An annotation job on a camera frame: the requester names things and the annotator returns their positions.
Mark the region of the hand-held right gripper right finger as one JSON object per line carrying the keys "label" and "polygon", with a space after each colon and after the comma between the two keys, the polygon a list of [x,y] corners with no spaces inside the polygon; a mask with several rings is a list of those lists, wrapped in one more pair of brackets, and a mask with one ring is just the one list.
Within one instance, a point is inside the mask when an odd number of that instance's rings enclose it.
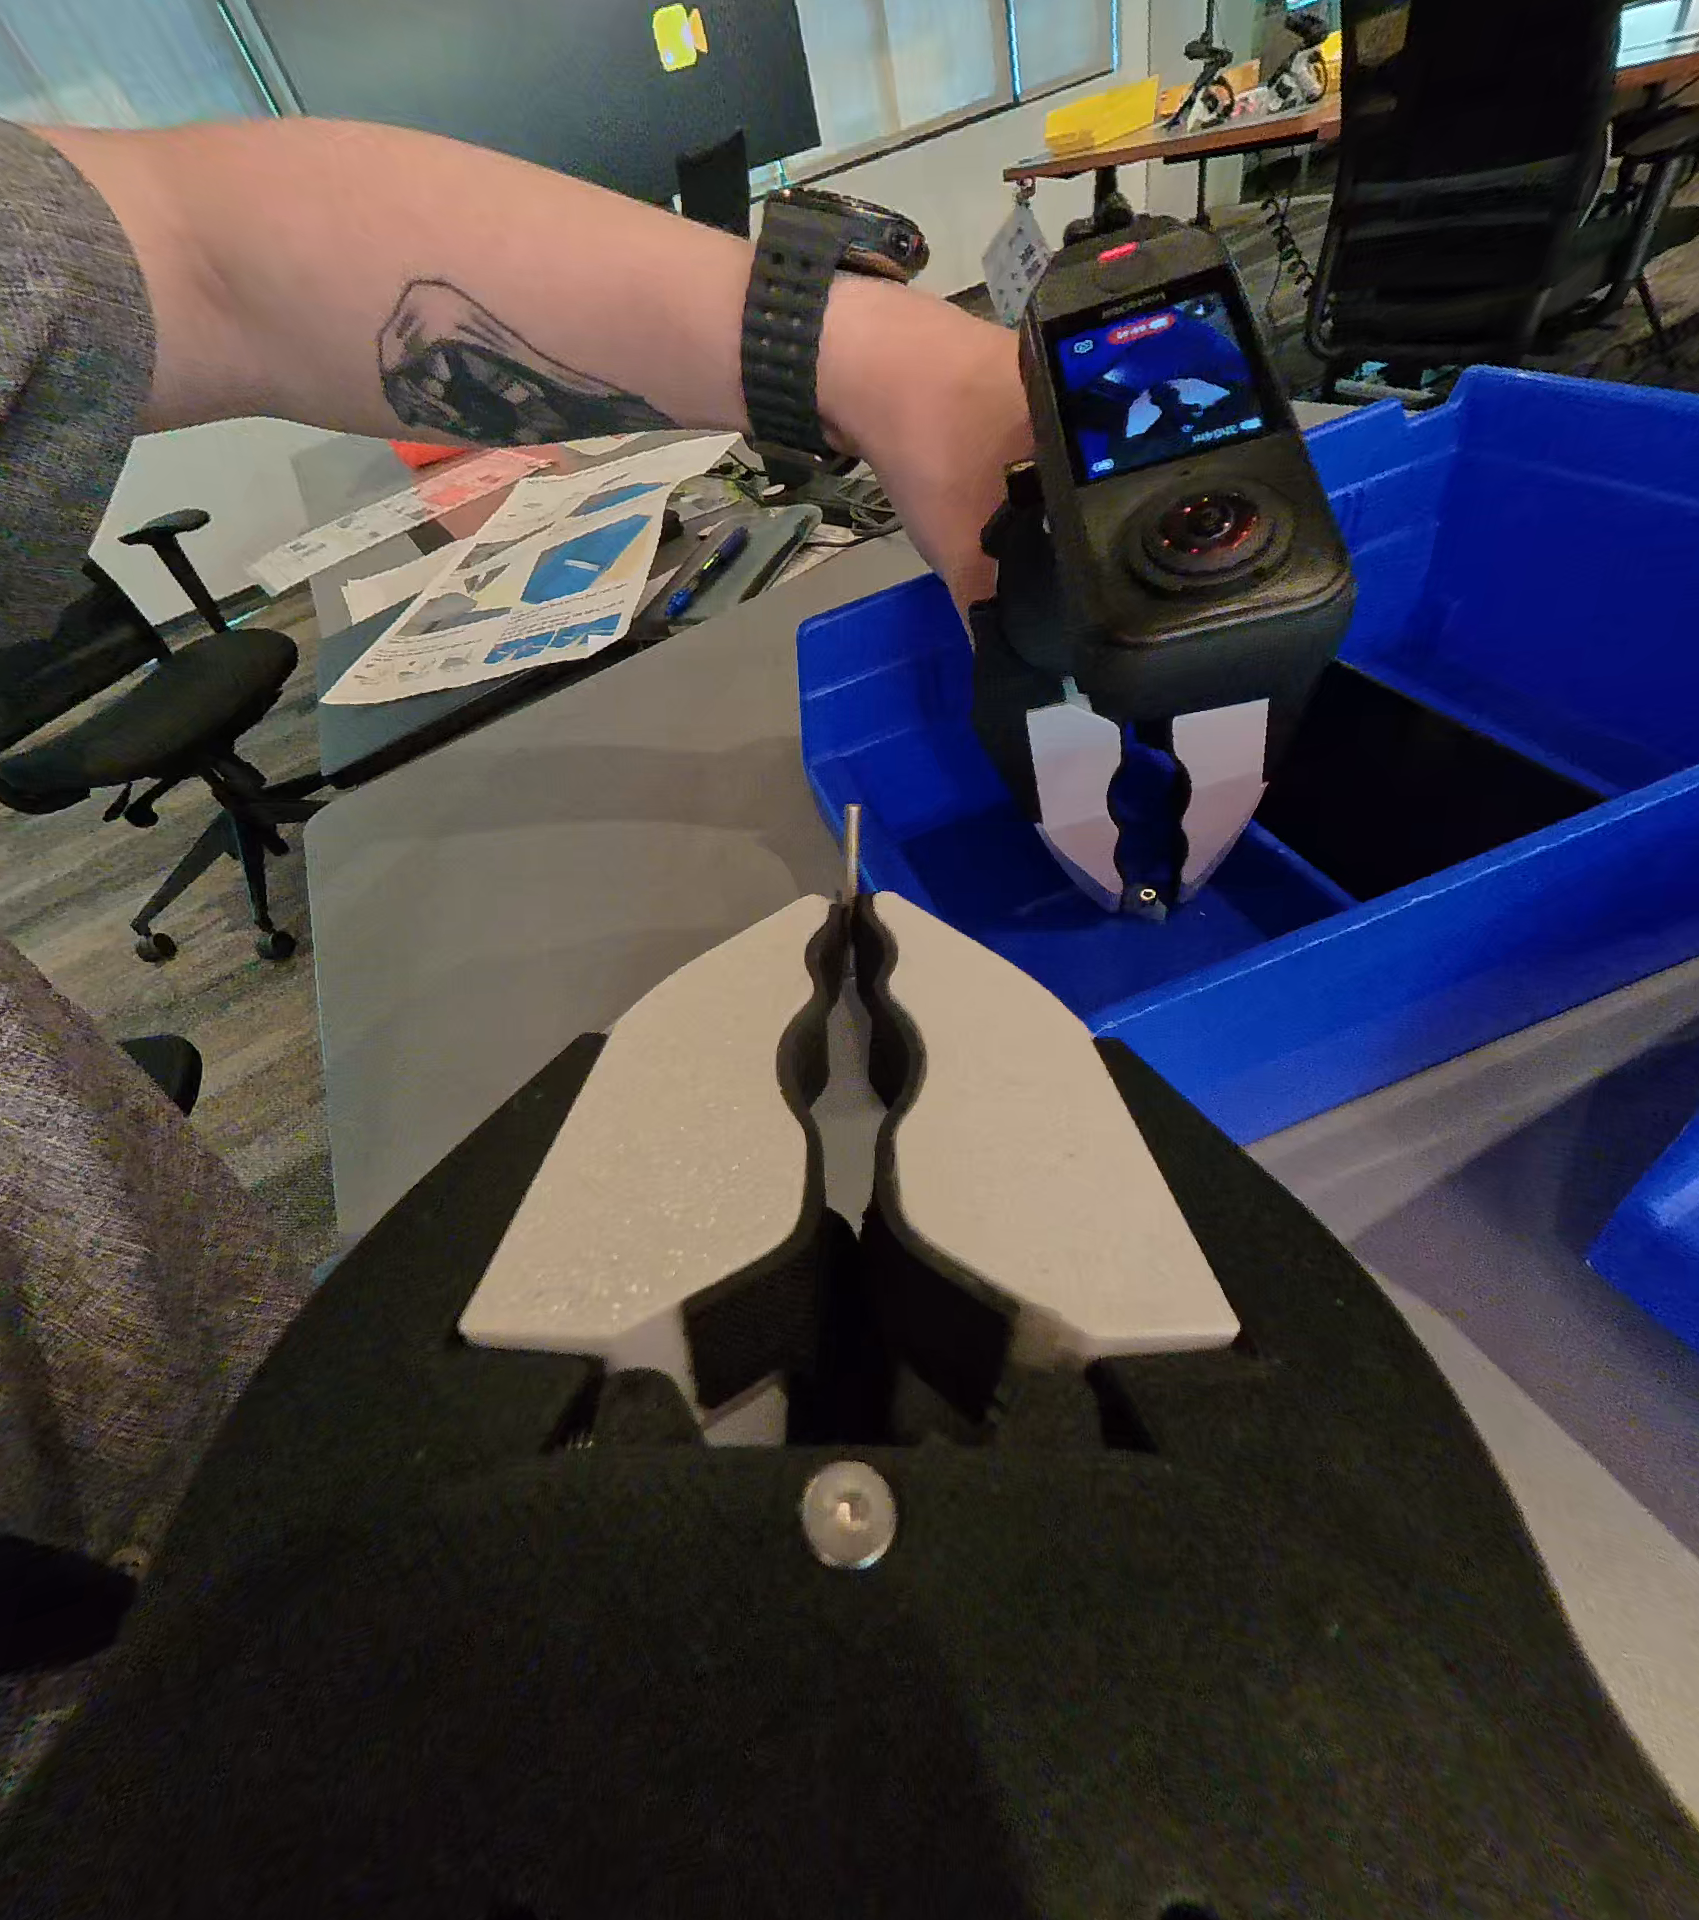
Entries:
{"label": "hand-held right gripper right finger", "polygon": [[1238,1311],[1089,1025],[1037,978],[901,896],[868,896],[872,1040],[886,1096],[877,1212],[983,1305],[956,1357],[1102,1362],[1218,1354]]}

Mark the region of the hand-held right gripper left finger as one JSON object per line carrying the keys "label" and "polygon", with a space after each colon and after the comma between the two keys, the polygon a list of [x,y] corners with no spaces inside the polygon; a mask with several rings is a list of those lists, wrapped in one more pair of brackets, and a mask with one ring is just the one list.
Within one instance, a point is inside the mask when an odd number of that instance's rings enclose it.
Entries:
{"label": "hand-held right gripper left finger", "polygon": [[473,1348],[729,1369],[718,1288],[769,1280],[821,1219],[838,905],[803,896],[700,953],[606,1032],[481,1281]]}

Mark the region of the black wristwatch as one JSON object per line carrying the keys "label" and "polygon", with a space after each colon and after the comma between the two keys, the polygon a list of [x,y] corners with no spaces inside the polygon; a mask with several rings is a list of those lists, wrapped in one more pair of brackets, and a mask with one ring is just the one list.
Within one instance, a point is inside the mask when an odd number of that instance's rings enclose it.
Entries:
{"label": "black wristwatch", "polygon": [[886,204],[821,187],[763,200],[742,320],[748,445],[778,487],[851,471],[821,421],[821,327],[838,278],[910,285],[932,262],[924,229]]}

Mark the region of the wooden desk with black legs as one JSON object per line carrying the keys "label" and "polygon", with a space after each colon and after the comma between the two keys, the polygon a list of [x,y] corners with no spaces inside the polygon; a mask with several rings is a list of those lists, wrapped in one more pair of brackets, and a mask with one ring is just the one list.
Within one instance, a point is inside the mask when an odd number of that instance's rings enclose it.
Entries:
{"label": "wooden desk with black legs", "polygon": [[1218,156],[1244,156],[1276,146],[1306,146],[1320,138],[1333,138],[1342,125],[1342,100],[1333,86],[1325,96],[1312,103],[1289,103],[1277,106],[1273,86],[1251,86],[1238,96],[1230,110],[1210,114],[1201,125],[1192,125],[1201,100],[1218,100],[1222,84],[1212,84],[1204,94],[1185,86],[1179,94],[1179,110],[1161,114],[1149,135],[1127,138],[1121,144],[1097,146],[1080,156],[1047,156],[1044,144],[1035,156],[1014,160],[1004,166],[1004,183],[1018,197],[1035,195],[1037,183],[1054,182],[1090,182],[1090,212],[1078,218],[1064,229],[1064,245],[1075,239],[1097,239],[1097,237],[1127,237],[1127,228],[1137,219],[1134,207],[1126,200],[1121,170],[1141,164],[1194,164],[1204,166]]}

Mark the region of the yellow paper pad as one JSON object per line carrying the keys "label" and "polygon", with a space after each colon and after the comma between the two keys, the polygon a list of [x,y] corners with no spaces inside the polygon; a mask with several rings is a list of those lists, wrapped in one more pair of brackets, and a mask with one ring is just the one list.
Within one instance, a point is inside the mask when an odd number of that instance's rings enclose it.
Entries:
{"label": "yellow paper pad", "polygon": [[1044,114],[1044,153],[1080,156],[1109,144],[1149,135],[1161,116],[1161,79],[1102,86]]}

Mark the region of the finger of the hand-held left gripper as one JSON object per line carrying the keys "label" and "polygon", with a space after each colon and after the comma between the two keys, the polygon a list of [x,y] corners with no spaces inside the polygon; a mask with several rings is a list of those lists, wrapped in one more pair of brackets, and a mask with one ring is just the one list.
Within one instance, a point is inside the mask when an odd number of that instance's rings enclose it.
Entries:
{"label": "finger of the hand-held left gripper", "polygon": [[1190,778],[1174,905],[1192,903],[1244,835],[1270,789],[1270,697],[1171,717],[1171,759]]}
{"label": "finger of the hand-held left gripper", "polygon": [[1126,751],[1121,729],[1084,697],[1030,707],[1025,729],[1037,838],[1090,905],[1127,915],[1126,828],[1112,800]]}

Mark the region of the black bin divider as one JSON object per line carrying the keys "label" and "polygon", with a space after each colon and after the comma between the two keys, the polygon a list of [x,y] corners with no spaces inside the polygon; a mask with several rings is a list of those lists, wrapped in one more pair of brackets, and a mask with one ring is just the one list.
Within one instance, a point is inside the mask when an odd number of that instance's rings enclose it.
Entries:
{"label": "black bin divider", "polygon": [[1587,783],[1336,662],[1254,826],[1344,899],[1376,903],[1601,800]]}

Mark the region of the blue storage bin with divider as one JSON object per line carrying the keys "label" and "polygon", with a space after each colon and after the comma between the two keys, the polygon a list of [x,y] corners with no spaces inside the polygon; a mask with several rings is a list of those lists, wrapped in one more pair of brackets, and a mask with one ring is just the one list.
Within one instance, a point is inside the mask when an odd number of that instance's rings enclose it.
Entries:
{"label": "blue storage bin with divider", "polygon": [[1376,903],[1251,826],[1164,926],[1060,874],[971,731],[945,587],[798,628],[801,759],[860,863],[1265,1140],[1699,954],[1699,397],[1468,372],[1307,448],[1354,561],[1344,663],[1605,800]]}

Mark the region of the black high-back chair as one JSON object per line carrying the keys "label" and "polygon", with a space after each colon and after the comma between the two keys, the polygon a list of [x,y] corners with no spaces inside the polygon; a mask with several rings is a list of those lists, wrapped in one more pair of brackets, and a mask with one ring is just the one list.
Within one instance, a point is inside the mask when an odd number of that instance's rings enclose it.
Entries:
{"label": "black high-back chair", "polygon": [[1595,289],[1623,2],[1342,2],[1339,177],[1306,314],[1325,382],[1520,367]]}

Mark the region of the black monitor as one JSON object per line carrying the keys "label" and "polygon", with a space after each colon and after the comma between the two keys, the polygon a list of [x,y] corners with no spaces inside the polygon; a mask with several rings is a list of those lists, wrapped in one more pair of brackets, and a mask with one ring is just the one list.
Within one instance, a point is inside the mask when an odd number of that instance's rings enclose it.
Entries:
{"label": "black monitor", "polygon": [[744,229],[753,170],[821,127],[795,2],[248,2],[325,120],[491,146]]}

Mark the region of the printed leaflet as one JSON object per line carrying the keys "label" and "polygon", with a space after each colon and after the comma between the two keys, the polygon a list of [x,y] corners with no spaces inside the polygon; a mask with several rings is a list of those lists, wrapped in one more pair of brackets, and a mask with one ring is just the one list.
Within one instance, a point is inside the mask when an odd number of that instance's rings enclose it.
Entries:
{"label": "printed leaflet", "polygon": [[466,542],[432,557],[416,591],[321,704],[460,692],[623,638],[671,491],[673,481],[630,468],[522,481]]}

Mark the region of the white printed sign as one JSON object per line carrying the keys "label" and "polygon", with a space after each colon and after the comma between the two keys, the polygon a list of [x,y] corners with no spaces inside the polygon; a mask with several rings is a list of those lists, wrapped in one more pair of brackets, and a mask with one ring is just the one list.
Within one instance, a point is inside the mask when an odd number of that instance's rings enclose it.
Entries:
{"label": "white printed sign", "polygon": [[1035,287],[1047,275],[1047,264],[1053,245],[1030,212],[1030,200],[1018,197],[1004,223],[983,252],[983,287],[997,323],[1023,323]]}

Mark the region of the dark grey pad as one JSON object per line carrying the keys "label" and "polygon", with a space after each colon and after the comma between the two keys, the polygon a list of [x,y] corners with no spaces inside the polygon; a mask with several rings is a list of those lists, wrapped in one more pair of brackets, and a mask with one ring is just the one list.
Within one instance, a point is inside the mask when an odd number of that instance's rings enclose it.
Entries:
{"label": "dark grey pad", "polygon": [[769,591],[803,550],[803,545],[821,528],[821,510],[815,504],[763,508],[753,515],[731,519],[723,528],[748,522],[752,542],[737,566],[709,587],[709,593],[671,628],[710,622],[729,613],[761,591]]}

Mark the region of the blue pen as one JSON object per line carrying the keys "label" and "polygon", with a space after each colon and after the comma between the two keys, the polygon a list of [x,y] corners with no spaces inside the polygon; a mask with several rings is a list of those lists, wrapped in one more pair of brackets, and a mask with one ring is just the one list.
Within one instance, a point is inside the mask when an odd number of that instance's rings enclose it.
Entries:
{"label": "blue pen", "polygon": [[737,557],[748,550],[748,542],[748,522],[737,522],[710,538],[709,549],[671,584],[660,619],[677,626],[709,593],[709,587],[737,566]]}

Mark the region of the person's left hand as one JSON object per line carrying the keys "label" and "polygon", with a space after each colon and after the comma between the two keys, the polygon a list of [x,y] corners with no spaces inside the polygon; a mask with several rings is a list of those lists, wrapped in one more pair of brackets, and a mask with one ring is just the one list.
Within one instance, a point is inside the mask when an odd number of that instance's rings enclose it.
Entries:
{"label": "person's left hand", "polygon": [[840,275],[826,307],[819,417],[886,483],[961,613],[995,593],[983,550],[1004,471],[1030,458],[1023,345],[895,279]]}

